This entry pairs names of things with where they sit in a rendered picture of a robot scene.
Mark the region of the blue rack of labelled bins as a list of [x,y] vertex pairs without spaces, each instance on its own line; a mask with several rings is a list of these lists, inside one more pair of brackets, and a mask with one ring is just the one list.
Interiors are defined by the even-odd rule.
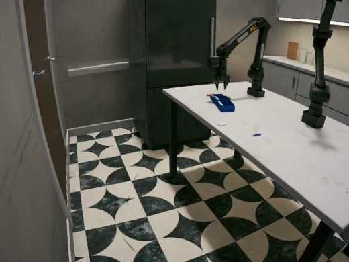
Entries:
[[[216,99],[217,98],[217,99]],[[235,112],[235,105],[223,94],[210,94],[210,99],[220,112]]]

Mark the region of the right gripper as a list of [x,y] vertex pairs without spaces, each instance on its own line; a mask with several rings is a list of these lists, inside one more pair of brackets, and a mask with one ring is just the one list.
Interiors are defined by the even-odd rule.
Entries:
[[[218,76],[218,77],[216,77]],[[226,87],[228,86],[231,76],[226,74],[226,68],[222,69],[221,67],[217,68],[217,75],[213,75],[213,81],[215,83],[216,89],[218,90],[219,87],[219,80],[223,81],[223,88],[226,90]],[[219,80],[218,80],[219,79]],[[216,81],[216,82],[215,82]]]

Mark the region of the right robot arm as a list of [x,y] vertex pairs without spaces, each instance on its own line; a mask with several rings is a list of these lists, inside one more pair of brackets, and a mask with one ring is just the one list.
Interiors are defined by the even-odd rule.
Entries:
[[248,87],[247,90],[256,94],[261,94],[265,93],[265,91],[262,90],[262,80],[264,78],[264,68],[261,68],[262,60],[264,56],[268,31],[269,29],[271,29],[271,25],[263,17],[253,17],[248,23],[250,24],[241,29],[227,42],[224,42],[219,47],[217,47],[217,56],[210,56],[207,61],[207,66],[209,68],[213,68],[214,73],[217,75],[218,67],[221,67],[222,69],[227,67],[227,60],[225,58],[229,58],[229,55],[232,53],[234,48],[245,38],[247,38],[253,31],[259,28],[254,62],[252,65],[250,65],[250,69],[248,70],[248,77],[254,79],[252,80],[251,87]]

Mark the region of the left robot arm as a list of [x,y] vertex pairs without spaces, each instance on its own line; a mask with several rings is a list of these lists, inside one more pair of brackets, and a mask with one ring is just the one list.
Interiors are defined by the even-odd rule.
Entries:
[[[326,85],[324,79],[324,48],[328,38],[331,38],[332,36],[333,28],[329,26],[335,6],[336,1],[334,5],[326,1],[321,21],[318,25],[314,25],[313,27],[312,36],[314,36],[313,47],[315,50],[315,83],[311,83],[309,93],[311,104],[309,105],[308,110],[303,110],[303,114],[315,120],[324,120],[326,118],[326,116],[322,114],[322,106],[324,103],[328,103],[330,99],[329,86]],[[325,40],[320,38],[325,38]]]

